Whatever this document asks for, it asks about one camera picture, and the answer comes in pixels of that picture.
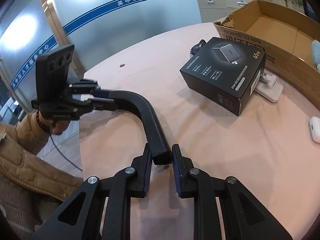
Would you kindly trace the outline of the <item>person's left hand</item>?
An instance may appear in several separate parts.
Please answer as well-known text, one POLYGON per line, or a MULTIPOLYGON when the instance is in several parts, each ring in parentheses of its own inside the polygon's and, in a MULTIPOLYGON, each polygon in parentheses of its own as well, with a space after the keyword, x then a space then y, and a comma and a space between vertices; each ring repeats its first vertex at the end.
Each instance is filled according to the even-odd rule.
POLYGON ((50 134, 54 135, 61 135, 68 127, 70 124, 70 121, 68 120, 50 120, 50 119, 45 119, 41 112, 37 112, 37 117, 36 117, 37 123, 39 126, 45 131, 50 134))

